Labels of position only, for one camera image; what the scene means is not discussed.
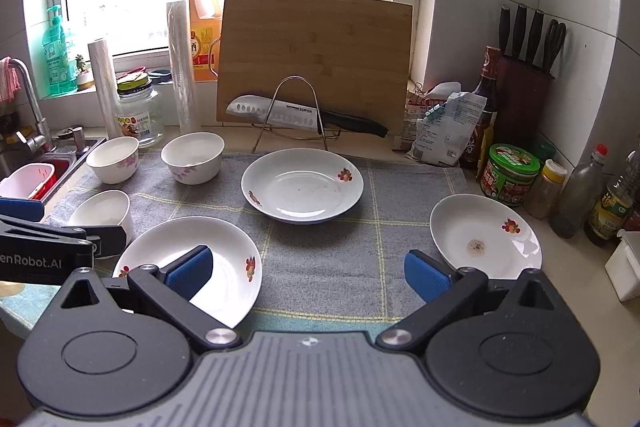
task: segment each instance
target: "faucet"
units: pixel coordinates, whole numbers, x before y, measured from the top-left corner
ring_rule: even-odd
[[[31,111],[33,111],[33,118],[36,121],[36,136],[26,139],[22,133],[18,131],[16,133],[18,142],[26,147],[30,151],[31,155],[34,155],[39,149],[44,150],[44,152],[51,152],[56,148],[56,146],[53,143],[47,119],[44,118],[42,111],[40,110],[38,97],[35,89],[33,89],[33,83],[31,82],[27,66],[24,65],[23,61],[18,60],[17,58],[11,58],[9,60],[9,67],[14,68],[14,70],[16,70],[22,77],[20,84],[27,95],[29,105],[31,105]]]

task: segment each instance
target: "green soap bottle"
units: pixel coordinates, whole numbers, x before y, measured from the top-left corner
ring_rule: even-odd
[[[62,27],[62,17],[58,15],[59,10],[59,4],[47,8],[47,12],[53,12],[53,19],[42,36],[51,94],[64,94],[78,88],[76,85],[76,63],[69,60],[69,53],[73,53],[73,42],[70,38],[71,34],[65,32]]]

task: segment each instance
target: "plate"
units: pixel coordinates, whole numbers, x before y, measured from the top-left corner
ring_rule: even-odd
[[[213,274],[191,299],[202,311],[235,328],[254,305],[262,284],[260,254],[236,225],[215,217],[179,217],[147,230],[124,251],[114,277],[141,264],[169,264],[197,245],[213,253]]]
[[[542,248],[529,224],[508,206],[474,194],[456,194],[431,211],[431,235],[453,268],[472,266],[489,279],[517,279],[542,266]]]
[[[285,149],[249,165],[242,193],[263,214],[285,223],[322,223],[349,210],[362,195],[356,166],[321,149]]]

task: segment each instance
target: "knife block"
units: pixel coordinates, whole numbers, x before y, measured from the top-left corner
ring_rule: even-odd
[[[498,116],[494,143],[529,149],[554,78],[539,67],[502,57],[498,63]]]

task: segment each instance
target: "plastic wrap roll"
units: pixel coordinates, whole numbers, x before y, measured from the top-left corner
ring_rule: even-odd
[[[116,73],[113,70],[113,58],[105,39],[90,42],[89,60],[94,73],[95,90],[98,95],[98,104],[107,129],[109,139],[122,136],[122,130],[116,116]]]
[[[196,83],[191,58],[189,0],[168,2],[166,20],[169,27],[169,60],[174,78],[174,96],[180,132],[182,134],[197,132],[200,131],[200,118],[196,104]]]

